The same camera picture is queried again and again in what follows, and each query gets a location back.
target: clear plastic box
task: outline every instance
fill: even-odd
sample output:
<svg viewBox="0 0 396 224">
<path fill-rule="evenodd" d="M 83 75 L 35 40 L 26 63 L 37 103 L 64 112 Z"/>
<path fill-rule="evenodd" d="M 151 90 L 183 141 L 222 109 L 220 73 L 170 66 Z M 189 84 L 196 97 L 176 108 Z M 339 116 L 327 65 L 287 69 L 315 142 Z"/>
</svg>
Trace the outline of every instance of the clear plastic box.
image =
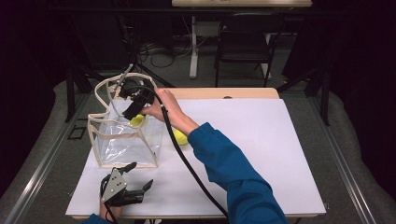
<svg viewBox="0 0 396 224">
<path fill-rule="evenodd" d="M 129 73 L 127 77 L 148 78 L 153 83 L 151 77 L 137 73 Z M 101 168 L 123 167 L 133 161 L 137 162 L 136 167 L 158 167 L 164 124 L 146 115 L 140 124 L 131 125 L 122 112 L 132 101 L 117 99 L 115 85 L 110 85 L 119 79 L 120 76 L 109 78 L 95 87 L 96 99 L 106 109 L 104 113 L 88 115 L 88 131 L 95 158 Z M 104 90 L 109 104 L 98 94 L 103 86 L 106 86 Z"/>
</svg>

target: white tabletop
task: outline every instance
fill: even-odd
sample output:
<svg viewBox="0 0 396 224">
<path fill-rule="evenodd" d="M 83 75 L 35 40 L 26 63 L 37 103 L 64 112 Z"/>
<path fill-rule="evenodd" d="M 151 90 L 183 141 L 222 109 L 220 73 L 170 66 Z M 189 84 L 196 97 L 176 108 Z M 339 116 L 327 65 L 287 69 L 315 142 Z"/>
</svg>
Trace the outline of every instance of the white tabletop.
<svg viewBox="0 0 396 224">
<path fill-rule="evenodd" d="M 311 0 L 172 0 L 174 7 L 310 7 Z"/>
<path fill-rule="evenodd" d="M 287 217 L 325 214 L 288 110 L 280 99 L 179 100 L 182 109 L 198 123 L 209 121 L 246 154 L 253 167 L 273 188 Z M 152 188 L 143 203 L 125 206 L 131 218 L 222 217 L 201 191 L 163 130 L 159 168 L 133 169 L 124 174 L 127 189 L 141 189 L 150 179 Z M 207 181 L 205 167 L 190 145 L 181 147 L 211 194 L 226 207 L 226 192 Z M 91 152 L 66 214 L 87 217 L 99 211 L 99 187 L 109 169 L 100 169 Z"/>
</svg>

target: blue jacket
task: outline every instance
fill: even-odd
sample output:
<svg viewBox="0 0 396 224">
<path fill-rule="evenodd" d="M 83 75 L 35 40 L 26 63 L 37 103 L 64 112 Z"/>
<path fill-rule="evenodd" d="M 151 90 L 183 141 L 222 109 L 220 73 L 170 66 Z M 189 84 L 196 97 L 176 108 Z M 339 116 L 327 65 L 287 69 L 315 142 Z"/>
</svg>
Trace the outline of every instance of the blue jacket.
<svg viewBox="0 0 396 224">
<path fill-rule="evenodd" d="M 227 191 L 231 224 L 288 223 L 271 186 L 224 134 L 205 123 L 190 133 L 189 143 L 195 157 L 205 165 L 209 181 Z M 107 222 L 92 214 L 84 223 Z"/>
</svg>

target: chair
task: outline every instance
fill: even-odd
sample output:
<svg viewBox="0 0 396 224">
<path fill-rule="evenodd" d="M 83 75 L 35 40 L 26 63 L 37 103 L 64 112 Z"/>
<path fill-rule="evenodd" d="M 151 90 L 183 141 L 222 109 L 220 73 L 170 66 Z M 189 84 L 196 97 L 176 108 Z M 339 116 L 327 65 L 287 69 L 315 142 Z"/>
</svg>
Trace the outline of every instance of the chair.
<svg viewBox="0 0 396 224">
<path fill-rule="evenodd" d="M 282 17 L 264 13 L 234 13 L 219 26 L 219 43 L 215 59 L 216 87 L 219 85 L 219 64 L 222 63 L 267 63 L 263 75 L 265 87 L 274 58 L 276 40 L 285 26 Z M 274 34 L 269 43 L 266 34 Z"/>
</svg>

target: yellow ball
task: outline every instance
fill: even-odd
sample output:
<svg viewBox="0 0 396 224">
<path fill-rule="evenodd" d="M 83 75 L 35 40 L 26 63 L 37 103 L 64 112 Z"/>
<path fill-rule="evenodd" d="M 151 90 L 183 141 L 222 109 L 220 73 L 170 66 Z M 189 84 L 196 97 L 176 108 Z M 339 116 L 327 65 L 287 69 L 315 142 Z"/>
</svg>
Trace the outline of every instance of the yellow ball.
<svg viewBox="0 0 396 224">
<path fill-rule="evenodd" d="M 174 135 L 179 146 L 184 146 L 189 143 L 187 140 L 187 136 L 184 135 L 181 131 L 174 129 Z"/>
<path fill-rule="evenodd" d="M 136 115 L 136 117 L 132 118 L 131 121 L 129 121 L 129 123 L 133 126 L 133 127 L 137 127 L 140 125 L 140 123 L 143 121 L 145 117 L 143 115 Z"/>
</svg>

